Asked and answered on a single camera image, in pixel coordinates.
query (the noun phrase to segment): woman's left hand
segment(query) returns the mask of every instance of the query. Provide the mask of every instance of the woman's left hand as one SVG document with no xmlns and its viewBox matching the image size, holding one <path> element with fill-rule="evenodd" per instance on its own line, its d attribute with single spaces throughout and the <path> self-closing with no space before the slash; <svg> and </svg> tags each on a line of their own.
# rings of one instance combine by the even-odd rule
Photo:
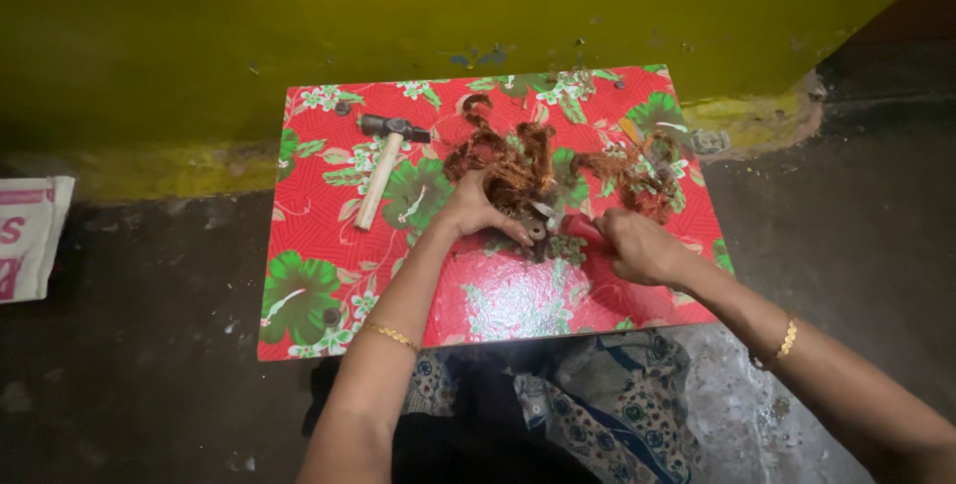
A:
<svg viewBox="0 0 956 484">
<path fill-rule="evenodd" d="M 465 174 L 445 206 L 432 218 L 431 225 L 445 226 L 454 233 L 455 239 L 494 227 L 522 245 L 533 245 L 521 223 L 495 209 L 484 196 L 486 174 L 486 170 L 472 170 Z"/>
</svg>

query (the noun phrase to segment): red floral tabletop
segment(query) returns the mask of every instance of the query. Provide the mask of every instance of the red floral tabletop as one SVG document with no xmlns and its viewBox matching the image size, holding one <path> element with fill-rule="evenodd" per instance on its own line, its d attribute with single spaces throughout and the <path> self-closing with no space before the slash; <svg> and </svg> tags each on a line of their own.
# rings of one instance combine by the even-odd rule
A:
<svg viewBox="0 0 956 484">
<path fill-rule="evenodd" d="M 700 165 L 686 148 L 687 127 L 665 66 L 289 88 L 260 320 L 261 361 L 345 352 L 453 189 L 443 161 L 473 131 L 461 103 L 476 93 L 490 96 L 494 108 L 487 119 L 502 135 L 521 121 L 553 125 L 558 175 L 569 172 L 576 152 L 613 153 L 631 142 L 622 121 L 642 134 L 672 135 L 685 148 L 671 162 L 678 194 L 666 228 L 691 250 L 732 270 Z M 349 103 L 346 116 L 336 112 L 341 102 Z M 359 131 L 365 113 L 408 119 L 432 136 L 431 144 L 401 147 L 368 233 L 356 229 L 354 220 L 384 141 Z M 591 216 L 620 205 L 615 184 L 589 170 L 562 191 L 559 202 L 566 212 Z M 498 234 L 458 242 L 443 265 L 423 345 L 715 320 L 688 295 L 617 279 L 580 238 L 551 239 L 549 257 L 537 264 Z"/>
</svg>

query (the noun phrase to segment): dark floor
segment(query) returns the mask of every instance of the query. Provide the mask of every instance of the dark floor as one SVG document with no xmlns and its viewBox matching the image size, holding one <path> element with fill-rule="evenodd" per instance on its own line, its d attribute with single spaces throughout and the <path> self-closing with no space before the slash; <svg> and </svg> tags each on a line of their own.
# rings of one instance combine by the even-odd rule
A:
<svg viewBox="0 0 956 484">
<path fill-rule="evenodd" d="M 950 419 L 954 116 L 948 99 L 844 102 L 803 145 L 705 168 L 740 279 Z M 315 362 L 256 361 L 270 208 L 261 192 L 71 212 L 51 296 L 0 308 L 0 481 L 293 480 Z M 722 327 L 671 333 L 695 359 L 712 482 L 868 481 Z"/>
</svg>

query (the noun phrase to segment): hammer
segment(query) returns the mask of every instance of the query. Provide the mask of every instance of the hammer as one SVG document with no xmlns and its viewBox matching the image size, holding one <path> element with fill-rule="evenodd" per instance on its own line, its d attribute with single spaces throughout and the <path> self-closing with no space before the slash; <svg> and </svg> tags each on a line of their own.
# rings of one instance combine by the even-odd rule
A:
<svg viewBox="0 0 956 484">
<path fill-rule="evenodd" d="M 415 127 L 412 122 L 405 119 L 387 119 L 375 115 L 362 115 L 359 125 L 365 135 L 388 135 L 385 149 L 381 150 L 378 156 L 378 165 L 372 172 L 368 192 L 365 193 L 356 216 L 356 226 L 367 231 L 372 228 L 372 220 L 375 219 L 381 194 L 385 192 L 388 177 L 392 174 L 392 167 L 395 166 L 395 158 L 399 155 L 401 142 L 407 139 L 412 142 L 431 143 L 431 134 L 421 127 Z"/>
</svg>

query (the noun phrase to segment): red handle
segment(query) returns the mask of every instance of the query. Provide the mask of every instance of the red handle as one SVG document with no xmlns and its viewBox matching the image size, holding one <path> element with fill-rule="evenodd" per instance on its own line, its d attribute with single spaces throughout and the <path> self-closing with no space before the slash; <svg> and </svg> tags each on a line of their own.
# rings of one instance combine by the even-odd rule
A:
<svg viewBox="0 0 956 484">
<path fill-rule="evenodd" d="M 591 218 L 582 213 L 565 215 L 564 220 L 561 221 L 561 231 L 563 234 L 583 238 L 588 245 L 599 246 L 609 251 L 614 250 L 614 246 L 604 240 L 604 235 L 594 226 Z"/>
</svg>

